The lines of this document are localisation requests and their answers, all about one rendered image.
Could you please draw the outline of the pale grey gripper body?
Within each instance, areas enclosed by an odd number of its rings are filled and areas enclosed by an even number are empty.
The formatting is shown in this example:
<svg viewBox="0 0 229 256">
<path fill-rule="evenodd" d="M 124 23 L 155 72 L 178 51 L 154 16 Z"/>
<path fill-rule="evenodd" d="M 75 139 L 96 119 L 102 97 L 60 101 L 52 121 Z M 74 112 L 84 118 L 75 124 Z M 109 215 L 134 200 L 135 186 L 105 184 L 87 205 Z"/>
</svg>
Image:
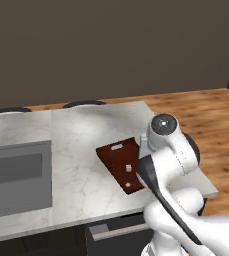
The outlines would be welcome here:
<svg viewBox="0 0 229 256">
<path fill-rule="evenodd" d="M 152 150 L 148 146 L 147 136 L 145 133 L 142 133 L 140 135 L 139 158 L 143 158 L 151 154 L 152 154 Z"/>
</svg>

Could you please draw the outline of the grey sink basin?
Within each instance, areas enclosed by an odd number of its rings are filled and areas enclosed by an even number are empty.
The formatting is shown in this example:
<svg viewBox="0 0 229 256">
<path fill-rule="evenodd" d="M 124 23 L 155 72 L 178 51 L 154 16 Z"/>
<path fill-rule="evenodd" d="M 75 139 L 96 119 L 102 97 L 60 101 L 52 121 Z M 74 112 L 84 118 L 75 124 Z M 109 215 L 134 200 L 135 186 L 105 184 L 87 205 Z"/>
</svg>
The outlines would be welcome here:
<svg viewBox="0 0 229 256">
<path fill-rule="evenodd" d="M 0 146 L 0 217 L 51 206 L 51 141 Z"/>
</svg>

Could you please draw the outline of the dark counter cabinet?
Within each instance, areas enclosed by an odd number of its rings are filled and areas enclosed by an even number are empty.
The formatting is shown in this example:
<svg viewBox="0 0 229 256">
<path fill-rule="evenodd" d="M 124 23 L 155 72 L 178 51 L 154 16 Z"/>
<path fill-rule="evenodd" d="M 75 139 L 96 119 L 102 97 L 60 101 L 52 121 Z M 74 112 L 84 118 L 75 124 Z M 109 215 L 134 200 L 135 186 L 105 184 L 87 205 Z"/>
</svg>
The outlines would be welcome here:
<svg viewBox="0 0 229 256">
<path fill-rule="evenodd" d="M 0 256 L 87 256 L 85 226 L 1 241 Z"/>
</svg>

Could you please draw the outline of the dark brown tray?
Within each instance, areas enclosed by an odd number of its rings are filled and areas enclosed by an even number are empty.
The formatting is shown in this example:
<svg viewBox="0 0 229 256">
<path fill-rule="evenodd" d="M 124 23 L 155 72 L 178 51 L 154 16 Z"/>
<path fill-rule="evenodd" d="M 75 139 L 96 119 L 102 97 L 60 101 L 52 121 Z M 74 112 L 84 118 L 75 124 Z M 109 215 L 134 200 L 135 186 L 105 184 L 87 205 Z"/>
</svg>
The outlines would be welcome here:
<svg viewBox="0 0 229 256">
<path fill-rule="evenodd" d="M 134 137 L 99 147 L 96 154 L 126 194 L 143 189 L 136 176 L 139 146 Z M 132 172 L 126 172 L 127 164 L 132 165 Z"/>
</svg>

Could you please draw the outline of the dark drawer front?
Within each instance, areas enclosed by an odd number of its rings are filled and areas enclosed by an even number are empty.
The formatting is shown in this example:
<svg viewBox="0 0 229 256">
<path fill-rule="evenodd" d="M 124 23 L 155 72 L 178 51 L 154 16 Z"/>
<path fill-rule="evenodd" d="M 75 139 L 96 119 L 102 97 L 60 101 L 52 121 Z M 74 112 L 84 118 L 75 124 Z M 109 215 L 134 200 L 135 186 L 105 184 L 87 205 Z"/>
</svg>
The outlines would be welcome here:
<svg viewBox="0 0 229 256">
<path fill-rule="evenodd" d="M 93 236 L 98 233 L 143 223 L 142 212 L 88 223 L 86 225 L 88 256 L 141 256 L 143 248 L 153 237 L 151 229 L 104 238 L 98 241 L 95 241 Z"/>
</svg>

